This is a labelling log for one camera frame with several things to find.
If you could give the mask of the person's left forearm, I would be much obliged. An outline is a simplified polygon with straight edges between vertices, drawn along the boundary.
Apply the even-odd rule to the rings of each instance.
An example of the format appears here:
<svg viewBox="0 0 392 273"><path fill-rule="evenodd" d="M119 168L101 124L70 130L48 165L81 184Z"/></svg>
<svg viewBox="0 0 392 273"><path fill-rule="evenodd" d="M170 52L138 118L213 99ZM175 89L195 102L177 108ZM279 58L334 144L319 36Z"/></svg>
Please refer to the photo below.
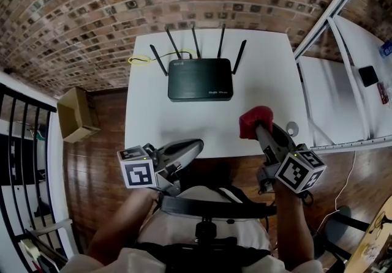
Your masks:
<svg viewBox="0 0 392 273"><path fill-rule="evenodd" d="M123 248L132 245L159 192L135 189L114 215L95 233L87 256L107 266L117 260Z"/></svg>

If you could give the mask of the black chest mount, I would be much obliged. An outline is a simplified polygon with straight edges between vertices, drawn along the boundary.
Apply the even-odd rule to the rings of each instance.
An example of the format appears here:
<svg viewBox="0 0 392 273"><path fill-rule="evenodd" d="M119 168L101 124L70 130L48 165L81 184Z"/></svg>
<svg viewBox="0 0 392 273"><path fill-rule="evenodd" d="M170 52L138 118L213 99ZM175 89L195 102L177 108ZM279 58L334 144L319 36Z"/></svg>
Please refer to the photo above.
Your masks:
<svg viewBox="0 0 392 273"><path fill-rule="evenodd" d="M167 214L199 218L196 225L196 243L201 246L235 245L232 238L218 239L215 221L230 224L250 220L268 220L277 209L265 203L216 202L164 195L160 197L160 210Z"/></svg>

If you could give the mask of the clear bottle with red label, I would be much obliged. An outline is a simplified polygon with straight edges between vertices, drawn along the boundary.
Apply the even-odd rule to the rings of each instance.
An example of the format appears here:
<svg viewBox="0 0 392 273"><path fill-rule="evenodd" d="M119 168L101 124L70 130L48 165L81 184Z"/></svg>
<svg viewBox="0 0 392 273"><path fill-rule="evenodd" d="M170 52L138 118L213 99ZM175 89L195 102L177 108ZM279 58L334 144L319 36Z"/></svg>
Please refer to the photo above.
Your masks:
<svg viewBox="0 0 392 273"><path fill-rule="evenodd" d="M388 105L392 109L392 86L386 88L384 82L377 83L377 89L383 105Z"/></svg>

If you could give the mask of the round wooden table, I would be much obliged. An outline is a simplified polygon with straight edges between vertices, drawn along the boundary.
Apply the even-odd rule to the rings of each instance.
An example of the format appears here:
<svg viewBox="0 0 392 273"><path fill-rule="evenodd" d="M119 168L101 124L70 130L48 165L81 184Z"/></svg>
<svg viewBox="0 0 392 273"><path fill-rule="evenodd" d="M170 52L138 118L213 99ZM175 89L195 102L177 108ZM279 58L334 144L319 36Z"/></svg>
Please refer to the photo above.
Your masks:
<svg viewBox="0 0 392 273"><path fill-rule="evenodd" d="M366 230L357 249L345 265L344 273L364 273L376 260L392 235L392 196L389 197Z"/></svg>

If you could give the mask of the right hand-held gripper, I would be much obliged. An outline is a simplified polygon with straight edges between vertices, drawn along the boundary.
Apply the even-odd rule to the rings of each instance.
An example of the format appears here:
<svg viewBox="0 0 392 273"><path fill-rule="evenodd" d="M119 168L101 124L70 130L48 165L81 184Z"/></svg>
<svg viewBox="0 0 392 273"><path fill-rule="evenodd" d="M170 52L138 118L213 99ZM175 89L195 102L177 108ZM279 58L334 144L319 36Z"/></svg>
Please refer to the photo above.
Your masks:
<svg viewBox="0 0 392 273"><path fill-rule="evenodd" d="M272 191L272 184L277 180L294 193L302 193L312 188L326 169L316 153L305 144L296 146L291 136L275 123L270 134L266 125L259 122L256 135L266 156L264 166L257 172L262 193Z"/></svg>

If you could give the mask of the flat black device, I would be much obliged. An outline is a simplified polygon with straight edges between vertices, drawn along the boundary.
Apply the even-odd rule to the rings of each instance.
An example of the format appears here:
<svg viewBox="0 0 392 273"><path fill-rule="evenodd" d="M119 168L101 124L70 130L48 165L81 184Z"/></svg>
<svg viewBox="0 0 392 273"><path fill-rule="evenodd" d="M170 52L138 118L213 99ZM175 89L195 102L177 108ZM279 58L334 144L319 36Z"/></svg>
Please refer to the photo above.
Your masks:
<svg viewBox="0 0 392 273"><path fill-rule="evenodd" d="M358 69L358 73L365 88L377 84L379 82L378 76L372 65Z"/></svg>

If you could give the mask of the open cardboard box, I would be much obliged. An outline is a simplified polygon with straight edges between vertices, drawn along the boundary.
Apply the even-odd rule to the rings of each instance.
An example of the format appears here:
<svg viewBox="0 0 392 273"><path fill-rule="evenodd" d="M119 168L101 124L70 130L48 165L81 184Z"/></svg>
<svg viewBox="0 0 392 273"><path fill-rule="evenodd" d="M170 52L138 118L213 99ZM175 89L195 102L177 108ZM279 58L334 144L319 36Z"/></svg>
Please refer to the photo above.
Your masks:
<svg viewBox="0 0 392 273"><path fill-rule="evenodd" d="M57 102L63 141L77 143L100 131L94 99L82 88L69 89Z"/></svg>

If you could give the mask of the person's right forearm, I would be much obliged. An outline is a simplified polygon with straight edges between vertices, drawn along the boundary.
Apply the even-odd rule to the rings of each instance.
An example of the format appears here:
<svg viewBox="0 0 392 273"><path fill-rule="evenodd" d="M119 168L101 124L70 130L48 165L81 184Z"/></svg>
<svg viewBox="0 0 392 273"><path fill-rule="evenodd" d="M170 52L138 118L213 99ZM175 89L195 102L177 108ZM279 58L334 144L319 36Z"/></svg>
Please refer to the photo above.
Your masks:
<svg viewBox="0 0 392 273"><path fill-rule="evenodd" d="M284 184L273 185L277 208L277 249L289 271L314 259L314 243L301 199Z"/></svg>

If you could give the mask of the person's white shirt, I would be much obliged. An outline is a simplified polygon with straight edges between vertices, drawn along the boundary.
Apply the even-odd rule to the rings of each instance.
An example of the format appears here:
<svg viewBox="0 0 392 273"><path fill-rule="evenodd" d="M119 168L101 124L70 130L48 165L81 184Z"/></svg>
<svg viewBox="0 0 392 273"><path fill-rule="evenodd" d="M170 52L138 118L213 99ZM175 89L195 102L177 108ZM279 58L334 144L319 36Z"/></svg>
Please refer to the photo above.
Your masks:
<svg viewBox="0 0 392 273"><path fill-rule="evenodd" d="M323 273L315 259L289 271L272 256L269 236L259 220L218 221L217 237L235 245L201 251L195 243L199 219L149 212L138 237L105 266L85 254L75 255L61 273Z"/></svg>

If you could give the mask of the black stool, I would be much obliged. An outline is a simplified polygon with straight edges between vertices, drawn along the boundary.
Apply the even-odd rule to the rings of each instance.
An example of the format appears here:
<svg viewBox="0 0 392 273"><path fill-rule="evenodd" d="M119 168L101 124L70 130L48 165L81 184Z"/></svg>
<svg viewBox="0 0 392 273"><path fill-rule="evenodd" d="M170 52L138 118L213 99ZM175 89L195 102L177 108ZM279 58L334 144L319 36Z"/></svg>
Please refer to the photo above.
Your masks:
<svg viewBox="0 0 392 273"><path fill-rule="evenodd" d="M325 252L335 257L335 263L326 273L344 273L344 260L349 260L351 254L337 246L337 242L343 237L348 228L354 228L366 232L369 223L352 218L351 209L341 206L340 209L326 218L325 226L320 232L314 232L314 257L319 259Z"/></svg>

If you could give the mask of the black cabinet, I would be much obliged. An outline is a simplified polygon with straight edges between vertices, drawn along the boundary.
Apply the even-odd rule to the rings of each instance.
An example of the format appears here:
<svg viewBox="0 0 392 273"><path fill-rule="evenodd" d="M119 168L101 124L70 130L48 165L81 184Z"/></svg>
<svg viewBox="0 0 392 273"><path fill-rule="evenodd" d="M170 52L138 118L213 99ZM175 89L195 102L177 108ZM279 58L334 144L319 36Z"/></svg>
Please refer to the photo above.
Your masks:
<svg viewBox="0 0 392 273"><path fill-rule="evenodd" d="M14 185L34 184L33 141L25 139L20 147L21 139L12 137L10 166ZM37 178L45 179L45 142L37 141ZM8 136L0 134L0 185L11 185L9 174Z"/></svg>

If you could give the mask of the black metal railing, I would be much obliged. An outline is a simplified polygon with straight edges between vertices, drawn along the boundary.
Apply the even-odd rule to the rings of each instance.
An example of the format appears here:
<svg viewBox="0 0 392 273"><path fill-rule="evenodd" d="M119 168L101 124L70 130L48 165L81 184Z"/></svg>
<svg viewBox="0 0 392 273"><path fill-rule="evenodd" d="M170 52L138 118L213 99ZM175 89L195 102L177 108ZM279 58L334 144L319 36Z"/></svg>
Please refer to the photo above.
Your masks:
<svg viewBox="0 0 392 273"><path fill-rule="evenodd" d="M0 134L8 136L11 185L0 185L0 272L58 273L78 253L66 203L63 142L56 105L0 83ZM33 141L34 184L14 185L11 139ZM45 179L37 178L37 141Z"/></svg>

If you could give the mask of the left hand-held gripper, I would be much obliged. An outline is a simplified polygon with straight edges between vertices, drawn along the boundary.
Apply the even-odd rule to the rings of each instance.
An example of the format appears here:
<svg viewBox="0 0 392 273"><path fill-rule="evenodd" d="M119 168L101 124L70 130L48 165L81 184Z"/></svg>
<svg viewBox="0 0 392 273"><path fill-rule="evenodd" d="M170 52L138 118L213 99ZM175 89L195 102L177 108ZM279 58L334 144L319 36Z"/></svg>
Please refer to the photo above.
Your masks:
<svg viewBox="0 0 392 273"><path fill-rule="evenodd" d="M178 140L155 148L151 144L117 152L128 189L149 188L177 196L181 189L176 172L187 167L203 150L201 139Z"/></svg>

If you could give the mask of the black router with antennas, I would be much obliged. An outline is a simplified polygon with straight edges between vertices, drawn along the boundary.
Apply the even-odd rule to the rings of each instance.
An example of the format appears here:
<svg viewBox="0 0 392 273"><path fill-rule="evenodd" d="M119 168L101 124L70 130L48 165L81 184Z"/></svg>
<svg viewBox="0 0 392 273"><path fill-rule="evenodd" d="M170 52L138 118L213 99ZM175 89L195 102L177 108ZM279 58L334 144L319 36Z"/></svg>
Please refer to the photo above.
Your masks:
<svg viewBox="0 0 392 273"><path fill-rule="evenodd" d="M185 59L181 56L168 28L165 31L175 50L177 59L170 61L166 69L154 45L151 51L156 57L159 67L168 78L168 98L172 102L211 102L229 101L233 97L232 76L236 74L241 61L246 40L241 42L235 65L221 56L225 27L221 30L219 47L215 58L204 58L201 55L195 28L191 28L194 39L196 58Z"/></svg>

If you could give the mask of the white metal shelf rack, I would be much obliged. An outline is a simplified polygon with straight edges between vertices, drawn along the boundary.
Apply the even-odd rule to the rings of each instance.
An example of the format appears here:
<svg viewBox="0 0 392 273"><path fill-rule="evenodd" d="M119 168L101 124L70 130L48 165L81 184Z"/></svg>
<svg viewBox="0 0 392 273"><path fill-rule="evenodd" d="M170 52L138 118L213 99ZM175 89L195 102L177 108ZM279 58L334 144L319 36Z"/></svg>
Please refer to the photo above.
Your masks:
<svg viewBox="0 0 392 273"><path fill-rule="evenodd" d="M383 105L377 84L365 88L358 69L372 65L379 82L392 86L392 54L382 58L382 41L340 16L348 0L333 0L294 51L303 79L311 149L319 153L392 146L392 109ZM331 31L342 62L305 56Z"/></svg>

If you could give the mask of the clear bottle with blue label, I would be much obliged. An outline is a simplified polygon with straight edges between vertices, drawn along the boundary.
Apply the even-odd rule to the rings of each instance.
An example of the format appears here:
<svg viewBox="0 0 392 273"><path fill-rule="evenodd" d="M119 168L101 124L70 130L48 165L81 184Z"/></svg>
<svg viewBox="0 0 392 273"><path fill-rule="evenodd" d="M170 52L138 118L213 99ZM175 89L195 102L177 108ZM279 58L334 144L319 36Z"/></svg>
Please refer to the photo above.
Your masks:
<svg viewBox="0 0 392 273"><path fill-rule="evenodd" d="M380 48L379 53L382 58L387 58L392 54L392 40L387 40Z"/></svg>

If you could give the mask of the pink cloth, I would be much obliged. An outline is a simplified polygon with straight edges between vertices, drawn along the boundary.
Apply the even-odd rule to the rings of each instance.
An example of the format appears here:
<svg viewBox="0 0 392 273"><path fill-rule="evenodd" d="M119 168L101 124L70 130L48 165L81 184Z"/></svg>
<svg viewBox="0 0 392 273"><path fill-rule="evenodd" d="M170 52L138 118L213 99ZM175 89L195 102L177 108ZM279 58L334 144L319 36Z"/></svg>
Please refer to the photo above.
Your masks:
<svg viewBox="0 0 392 273"><path fill-rule="evenodd" d="M273 132L273 111L266 106L257 106L239 117L239 137L258 140L256 128L263 125L269 133Z"/></svg>

